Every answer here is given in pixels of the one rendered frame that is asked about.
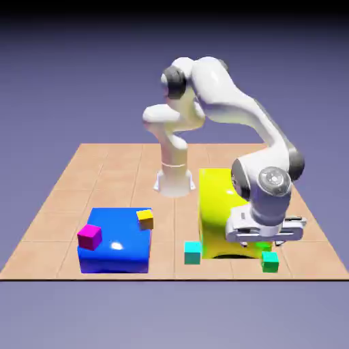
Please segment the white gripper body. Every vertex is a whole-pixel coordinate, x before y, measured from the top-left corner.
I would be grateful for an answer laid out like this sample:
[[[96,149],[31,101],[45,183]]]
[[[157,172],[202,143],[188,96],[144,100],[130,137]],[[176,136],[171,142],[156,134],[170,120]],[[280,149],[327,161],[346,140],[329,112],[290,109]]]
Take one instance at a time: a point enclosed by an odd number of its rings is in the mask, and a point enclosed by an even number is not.
[[[234,207],[226,222],[226,240],[239,243],[299,241],[306,224],[304,217],[286,216],[276,226],[265,226],[253,218],[251,206]]]

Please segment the large yellow box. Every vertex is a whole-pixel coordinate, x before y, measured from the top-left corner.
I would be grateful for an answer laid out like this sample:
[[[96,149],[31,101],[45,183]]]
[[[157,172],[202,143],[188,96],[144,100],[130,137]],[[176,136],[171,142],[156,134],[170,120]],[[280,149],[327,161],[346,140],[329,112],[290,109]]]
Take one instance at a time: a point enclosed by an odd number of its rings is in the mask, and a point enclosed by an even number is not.
[[[247,256],[260,258],[263,251],[271,251],[270,242],[240,243],[226,240],[226,221],[233,207],[245,205],[234,190],[230,169],[201,168],[199,170],[198,224],[202,244],[202,257]]]

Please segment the large blue box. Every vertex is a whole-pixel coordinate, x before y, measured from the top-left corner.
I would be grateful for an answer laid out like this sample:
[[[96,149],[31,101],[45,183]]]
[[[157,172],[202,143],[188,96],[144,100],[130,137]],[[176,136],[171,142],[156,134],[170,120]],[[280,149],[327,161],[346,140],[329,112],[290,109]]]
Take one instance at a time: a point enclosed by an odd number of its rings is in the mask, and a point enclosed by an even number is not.
[[[141,230],[139,208],[93,208],[88,224],[102,229],[95,250],[78,247],[82,273],[147,273],[151,231]]]

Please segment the small green cube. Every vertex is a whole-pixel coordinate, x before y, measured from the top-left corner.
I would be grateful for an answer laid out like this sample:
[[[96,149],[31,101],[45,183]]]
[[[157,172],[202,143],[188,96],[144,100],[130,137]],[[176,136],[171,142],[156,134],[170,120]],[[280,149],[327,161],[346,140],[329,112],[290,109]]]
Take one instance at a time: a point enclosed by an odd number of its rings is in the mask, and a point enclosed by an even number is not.
[[[261,266],[264,273],[277,273],[279,269],[279,258],[276,252],[262,252]]]

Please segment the small magenta cube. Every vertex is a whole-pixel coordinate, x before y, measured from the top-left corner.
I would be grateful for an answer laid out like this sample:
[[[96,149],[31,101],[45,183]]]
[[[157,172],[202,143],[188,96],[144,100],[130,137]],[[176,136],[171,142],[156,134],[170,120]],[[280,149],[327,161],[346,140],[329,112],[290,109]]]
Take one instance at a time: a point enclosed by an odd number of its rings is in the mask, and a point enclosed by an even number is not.
[[[79,247],[93,251],[102,242],[102,229],[99,226],[86,224],[78,232],[77,237]]]

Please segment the small yellow cube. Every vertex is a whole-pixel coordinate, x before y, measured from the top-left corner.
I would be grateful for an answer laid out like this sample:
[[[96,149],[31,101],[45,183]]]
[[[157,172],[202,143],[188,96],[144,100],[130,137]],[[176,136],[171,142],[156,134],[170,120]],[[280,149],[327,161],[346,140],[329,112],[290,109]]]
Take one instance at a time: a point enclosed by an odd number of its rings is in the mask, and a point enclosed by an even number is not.
[[[138,224],[141,230],[153,229],[153,212],[151,209],[143,209],[136,212]]]

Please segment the small cyan cube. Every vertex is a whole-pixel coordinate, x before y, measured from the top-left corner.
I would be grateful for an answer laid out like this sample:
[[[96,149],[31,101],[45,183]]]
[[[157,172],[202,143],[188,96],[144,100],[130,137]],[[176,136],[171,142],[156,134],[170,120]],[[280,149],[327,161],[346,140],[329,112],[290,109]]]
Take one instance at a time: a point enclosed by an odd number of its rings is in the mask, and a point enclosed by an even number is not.
[[[199,265],[201,261],[202,246],[200,241],[184,242],[184,263],[186,265]]]

